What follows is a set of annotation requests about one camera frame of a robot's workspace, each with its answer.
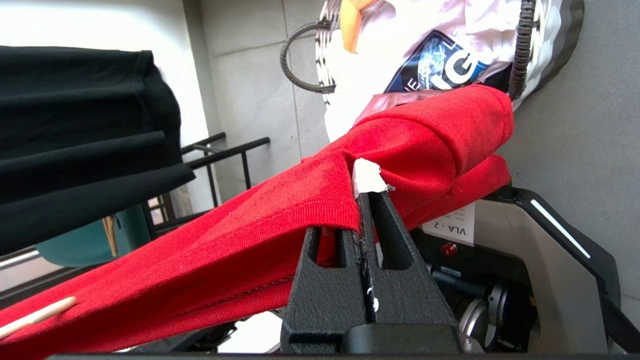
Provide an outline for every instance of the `paper label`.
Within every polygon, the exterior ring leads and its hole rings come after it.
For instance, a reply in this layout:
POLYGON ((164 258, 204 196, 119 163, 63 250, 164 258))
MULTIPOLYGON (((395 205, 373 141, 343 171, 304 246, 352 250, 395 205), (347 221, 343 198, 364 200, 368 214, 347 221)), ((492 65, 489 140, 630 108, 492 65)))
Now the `paper label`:
POLYGON ((433 236, 456 243, 474 246, 474 226, 476 224, 476 204, 457 209, 422 225, 422 230, 433 236))

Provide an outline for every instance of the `printed logo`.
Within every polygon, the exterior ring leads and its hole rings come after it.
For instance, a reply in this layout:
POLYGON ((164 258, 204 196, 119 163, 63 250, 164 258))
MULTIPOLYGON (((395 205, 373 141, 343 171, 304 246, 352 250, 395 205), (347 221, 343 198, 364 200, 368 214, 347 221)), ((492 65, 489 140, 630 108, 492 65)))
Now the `printed logo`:
POLYGON ((489 65, 440 31, 432 31, 398 69, 387 92, 448 90, 469 85, 489 65))

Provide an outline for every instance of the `black cloth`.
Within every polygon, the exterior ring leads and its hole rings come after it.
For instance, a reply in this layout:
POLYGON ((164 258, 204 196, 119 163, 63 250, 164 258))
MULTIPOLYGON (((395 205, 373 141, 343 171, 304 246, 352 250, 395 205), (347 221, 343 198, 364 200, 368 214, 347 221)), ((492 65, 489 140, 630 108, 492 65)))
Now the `black cloth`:
POLYGON ((150 51, 0 46, 0 254, 194 177, 150 51))

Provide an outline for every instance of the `white wall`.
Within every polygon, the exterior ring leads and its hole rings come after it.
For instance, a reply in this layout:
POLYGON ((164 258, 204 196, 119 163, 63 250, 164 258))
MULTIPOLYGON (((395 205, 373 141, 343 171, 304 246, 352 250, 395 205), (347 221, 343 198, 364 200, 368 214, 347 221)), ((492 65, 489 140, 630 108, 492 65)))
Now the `white wall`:
MULTIPOLYGON (((180 104, 182 144, 209 136, 182 0, 0 0, 0 45, 151 50, 180 104)), ((196 174, 199 212, 213 201, 205 169, 196 174)))

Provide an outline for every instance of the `wicker basket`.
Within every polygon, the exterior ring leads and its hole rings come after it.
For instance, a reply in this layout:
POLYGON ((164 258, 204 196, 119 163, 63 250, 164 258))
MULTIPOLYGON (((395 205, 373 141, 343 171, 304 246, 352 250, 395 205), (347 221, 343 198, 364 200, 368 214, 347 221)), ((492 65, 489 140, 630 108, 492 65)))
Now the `wicker basket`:
MULTIPOLYGON (((320 13, 320 19, 317 22, 305 24, 296 30, 287 39, 280 51, 280 65, 287 78, 300 88, 322 94, 324 104, 327 107, 331 105, 335 82, 326 66, 326 50, 331 41, 333 31, 340 28, 339 15, 341 4, 342 0, 326 0, 320 13), (306 83, 298 79, 291 72, 287 64, 287 52, 293 40, 313 30, 316 31, 316 66, 319 85, 306 83)), ((545 27, 544 16, 541 16, 542 14, 543 12, 541 11, 536 12, 536 0, 522 0, 520 22, 517 28, 516 52, 509 78, 509 89, 507 91, 512 100, 518 99, 522 95, 525 88, 527 68, 532 59, 534 59, 540 51, 542 39, 544 39, 542 32, 545 27)))

